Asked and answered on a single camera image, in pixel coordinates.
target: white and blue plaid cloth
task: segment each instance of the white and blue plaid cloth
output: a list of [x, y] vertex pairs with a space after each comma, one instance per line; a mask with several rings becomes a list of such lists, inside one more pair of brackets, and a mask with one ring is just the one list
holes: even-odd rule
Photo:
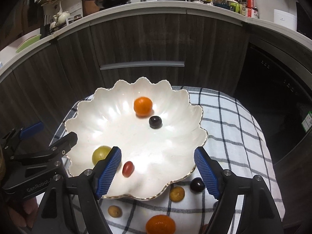
[[[223, 169], [232, 170], [237, 176], [252, 178], [261, 175], [277, 205], [280, 217], [283, 219], [285, 208], [280, 189], [275, 179], [271, 156], [266, 141], [257, 121], [241, 105], [228, 95], [204, 88], [183, 87], [190, 93], [190, 101], [203, 107], [202, 128], [208, 131], [208, 139], [204, 145], [211, 159], [217, 160]], [[68, 113], [51, 143], [66, 135], [64, 122], [73, 118], [77, 113], [77, 105]], [[176, 234], [201, 234], [213, 213], [214, 197], [205, 189], [200, 194], [189, 190], [190, 181], [200, 176], [196, 169], [191, 176], [183, 181], [172, 184], [185, 189], [185, 198], [181, 202], [169, 199], [170, 187], [159, 197], [150, 201], [136, 201], [131, 198], [117, 200], [101, 199], [100, 206], [114, 234], [144, 234], [145, 225], [149, 218], [158, 214], [166, 214], [176, 222]], [[87, 233], [77, 196], [73, 198], [74, 211], [81, 233]], [[236, 232], [241, 215], [243, 196], [238, 196], [236, 211], [229, 232]], [[122, 217], [112, 218], [107, 209], [117, 205], [122, 209]]]

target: blue gripper pad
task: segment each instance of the blue gripper pad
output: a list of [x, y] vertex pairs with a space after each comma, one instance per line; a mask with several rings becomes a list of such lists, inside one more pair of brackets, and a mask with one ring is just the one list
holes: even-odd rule
[[32, 136], [34, 136], [36, 133], [42, 131], [44, 129], [44, 125], [42, 122], [38, 122], [37, 124], [34, 124], [28, 128], [25, 128], [21, 131], [19, 138], [21, 140], [28, 139]]
[[219, 200], [218, 179], [198, 148], [194, 152], [194, 161], [208, 193], [213, 195], [216, 200]]
[[107, 194], [120, 162], [121, 150], [118, 148], [99, 177], [98, 188], [96, 190], [96, 195], [98, 198], [101, 198], [102, 195]]

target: dark grape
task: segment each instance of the dark grape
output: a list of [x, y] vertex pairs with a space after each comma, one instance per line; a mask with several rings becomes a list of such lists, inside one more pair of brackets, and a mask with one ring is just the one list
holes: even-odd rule
[[152, 116], [149, 118], [149, 125], [153, 129], [157, 129], [161, 126], [162, 120], [159, 116]]
[[200, 193], [204, 191], [205, 188], [206, 186], [200, 177], [197, 177], [191, 181], [190, 189], [192, 192]]

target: finger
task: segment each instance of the finger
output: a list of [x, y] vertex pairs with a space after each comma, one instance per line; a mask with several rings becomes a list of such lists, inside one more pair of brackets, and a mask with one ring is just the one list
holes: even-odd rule
[[32, 228], [33, 224], [34, 224], [34, 221], [36, 219], [36, 216], [37, 216], [37, 211], [38, 209], [34, 209], [30, 215], [27, 216], [27, 219], [26, 219], [26, 224], [28, 227]]
[[26, 212], [26, 214], [32, 213], [35, 209], [38, 209], [38, 204], [36, 197], [33, 197], [27, 201], [23, 202], [23, 209]]
[[26, 221], [19, 213], [17, 213], [14, 209], [10, 207], [8, 207], [8, 212], [12, 219], [13, 224], [15, 224], [18, 227], [26, 227]]

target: small brown fruit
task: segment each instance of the small brown fruit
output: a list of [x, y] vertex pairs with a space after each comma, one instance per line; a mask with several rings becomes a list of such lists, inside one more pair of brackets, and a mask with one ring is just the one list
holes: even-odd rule
[[109, 206], [107, 211], [108, 211], [108, 213], [110, 214], [111, 217], [115, 217], [116, 218], [116, 217], [121, 217], [122, 216], [122, 211], [117, 206], [114, 206], [114, 205]]
[[171, 189], [170, 194], [169, 194], [170, 200], [174, 202], [179, 202], [183, 200], [184, 196], [185, 196], [185, 191], [183, 187], [174, 187]]

